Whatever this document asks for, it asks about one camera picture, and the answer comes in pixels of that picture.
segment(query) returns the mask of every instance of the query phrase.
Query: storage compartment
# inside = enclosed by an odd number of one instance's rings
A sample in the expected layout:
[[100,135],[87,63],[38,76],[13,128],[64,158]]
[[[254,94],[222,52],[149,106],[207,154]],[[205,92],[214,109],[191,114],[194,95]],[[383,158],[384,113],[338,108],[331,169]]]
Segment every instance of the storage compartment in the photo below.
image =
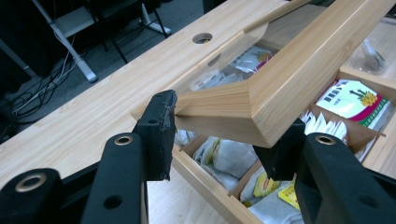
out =
[[[350,75],[350,74],[344,74],[344,73],[338,74],[336,78],[359,79],[359,77],[356,77],[356,76]],[[395,88],[382,86],[382,85],[379,85],[378,83],[375,83],[375,82],[369,81],[369,80],[363,80],[362,82],[367,87],[372,89],[373,91],[376,91],[378,94],[381,94],[383,97],[389,99],[392,102],[392,104],[395,105],[395,103],[396,103],[395,102],[395,96],[396,96]],[[366,147],[370,142],[372,142],[373,140],[376,140],[378,138],[386,137],[386,135],[382,132],[375,132],[373,130],[370,130],[370,129],[360,125],[359,123],[356,123],[349,119],[344,119],[338,115],[335,115],[334,113],[332,113],[330,111],[327,111],[327,110],[317,106],[315,104],[315,101],[311,102],[311,104],[309,104],[309,107],[307,109],[312,111],[316,116],[318,116],[319,113],[322,113],[324,115],[326,121],[329,121],[329,120],[343,121],[347,127],[347,138],[346,138],[347,146],[351,149],[351,151],[354,154],[358,154],[358,153],[362,154],[362,152],[364,152],[366,150]],[[387,123],[389,123],[391,120],[394,120],[394,113],[395,113],[395,111],[393,110],[392,116],[390,116]],[[187,167],[190,167],[192,165],[195,167],[195,172],[197,172],[199,174],[194,173],[193,176],[195,178],[198,178],[198,182],[200,182],[201,184],[205,183],[208,180],[203,180],[203,179],[207,178],[207,179],[209,179],[209,181],[211,183],[211,188],[221,189],[222,194],[219,194],[218,192],[214,193],[210,188],[208,191],[204,190],[206,192],[203,193],[203,195],[210,198],[210,200],[208,199],[210,202],[211,201],[213,202],[214,196],[215,196],[215,195],[212,195],[212,193],[216,194],[216,197],[220,197],[221,201],[224,201],[224,199],[233,201],[233,206],[236,206],[236,209],[238,210],[237,214],[235,212],[230,212],[230,214],[233,213],[232,216],[230,216],[230,217],[224,216],[224,217],[230,218],[229,221],[232,221],[232,222],[235,222],[234,218],[236,218],[236,220],[239,220],[241,222],[243,220],[258,221],[257,218],[252,213],[250,213],[248,211],[248,209],[242,203],[239,202],[239,199],[240,199],[240,194],[241,194],[243,188],[246,186],[246,184],[249,181],[249,179],[251,178],[251,176],[262,166],[260,161],[257,161],[246,172],[246,174],[239,180],[238,184],[233,189],[227,190],[219,182],[217,182],[211,175],[209,175],[205,169],[200,167],[196,161],[194,161],[192,159],[193,154],[201,146],[201,144],[203,144],[205,142],[206,139],[207,139],[207,136],[199,134],[199,135],[195,136],[186,146],[182,147],[181,149],[178,149],[177,152],[174,152],[174,153],[176,153],[177,155],[185,154],[183,156],[183,158],[184,158],[183,161],[186,162]],[[224,206],[224,204],[223,205],[213,205],[213,206],[219,208],[219,206]],[[239,214],[241,214],[240,210],[244,211],[243,212],[243,214],[245,216],[244,218],[250,218],[250,219],[239,219],[239,218],[241,218],[239,216]]]
[[[366,37],[366,42],[361,43],[341,69],[349,68],[395,81],[396,38],[394,36],[396,36],[396,20],[382,19]],[[384,60],[382,68],[378,67],[381,65],[378,61],[381,59]]]

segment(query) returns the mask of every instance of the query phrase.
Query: white packet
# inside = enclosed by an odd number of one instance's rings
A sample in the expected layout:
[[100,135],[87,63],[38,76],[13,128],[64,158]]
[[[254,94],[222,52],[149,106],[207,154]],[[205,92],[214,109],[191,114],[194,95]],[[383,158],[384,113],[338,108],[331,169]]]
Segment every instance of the white packet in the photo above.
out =
[[191,141],[192,138],[195,137],[195,135],[196,135],[196,133],[193,133],[193,132],[176,129],[175,144],[178,147],[184,147]]
[[225,189],[228,191],[233,190],[236,185],[238,185],[239,180],[233,175],[226,174],[213,166],[213,164],[202,165],[201,167],[204,168],[213,178],[215,178]]
[[255,73],[273,57],[274,53],[270,50],[252,46],[234,59],[230,65],[244,73]]
[[221,139],[213,153],[215,167],[227,174],[242,178],[258,159],[253,146]]
[[212,155],[215,147],[219,143],[219,138],[209,136],[206,141],[195,151],[192,158],[202,165],[212,163]]

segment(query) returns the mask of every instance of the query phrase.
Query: chair leg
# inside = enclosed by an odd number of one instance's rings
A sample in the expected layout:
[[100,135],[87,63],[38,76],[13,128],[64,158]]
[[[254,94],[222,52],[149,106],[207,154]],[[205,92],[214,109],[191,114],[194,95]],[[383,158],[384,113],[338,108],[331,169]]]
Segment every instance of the chair leg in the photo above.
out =
[[119,53],[119,55],[121,56],[122,60],[125,63],[128,63],[128,61],[125,58],[125,55],[122,53],[119,45],[117,44],[117,42],[114,40],[113,35],[107,30],[107,27],[105,25],[105,21],[102,21],[101,24],[103,24],[103,29],[105,30],[106,35],[108,36],[108,38],[110,38],[111,43],[114,45],[114,47],[116,47],[117,52]]
[[165,32],[165,29],[163,28],[163,22],[161,21],[160,16],[158,15],[157,9],[154,8],[153,11],[154,11],[155,17],[157,18],[158,23],[161,26],[161,30],[163,30],[163,35],[165,36],[165,38],[168,38],[168,34]]
[[103,47],[105,48],[105,51],[108,52],[108,48],[106,45],[106,39],[104,37],[104,31],[103,31],[103,29],[101,29],[99,27],[99,24],[98,24],[99,21],[94,16],[92,16],[92,19],[93,19],[93,23],[95,24],[96,32],[99,33],[99,35],[100,35],[100,41],[102,42]]

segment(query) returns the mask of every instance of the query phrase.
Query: wooden frame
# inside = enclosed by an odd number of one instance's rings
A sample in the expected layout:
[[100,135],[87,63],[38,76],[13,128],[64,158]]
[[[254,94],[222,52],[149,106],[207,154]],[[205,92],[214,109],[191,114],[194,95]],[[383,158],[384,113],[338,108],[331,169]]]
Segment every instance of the wooden frame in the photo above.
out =
[[[394,4],[393,0],[335,1],[249,80],[181,94],[177,127],[273,146]],[[273,18],[270,14],[260,23]],[[256,37],[264,31],[256,22],[242,35]]]

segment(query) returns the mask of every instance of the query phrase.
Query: paper packet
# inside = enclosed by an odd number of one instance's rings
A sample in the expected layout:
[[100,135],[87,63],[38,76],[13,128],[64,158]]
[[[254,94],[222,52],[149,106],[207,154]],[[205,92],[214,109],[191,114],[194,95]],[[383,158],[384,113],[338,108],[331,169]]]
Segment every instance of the paper packet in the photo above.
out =
[[334,81],[318,99],[317,105],[377,132],[393,110],[389,100],[361,82],[347,79]]
[[282,189],[277,196],[288,203],[289,205],[295,207],[296,209],[300,210],[300,205],[298,204],[297,201],[297,194],[294,190],[294,183],[295,179],[293,179],[290,184],[285,188]]
[[257,46],[252,46],[231,62],[231,66],[244,73],[255,73],[265,65],[275,54]]
[[327,133],[347,144],[347,126],[343,121],[335,122],[329,120],[329,122],[326,122],[322,113],[316,118],[311,111],[307,111],[301,115],[300,119],[305,123],[305,135],[309,135],[310,133]]

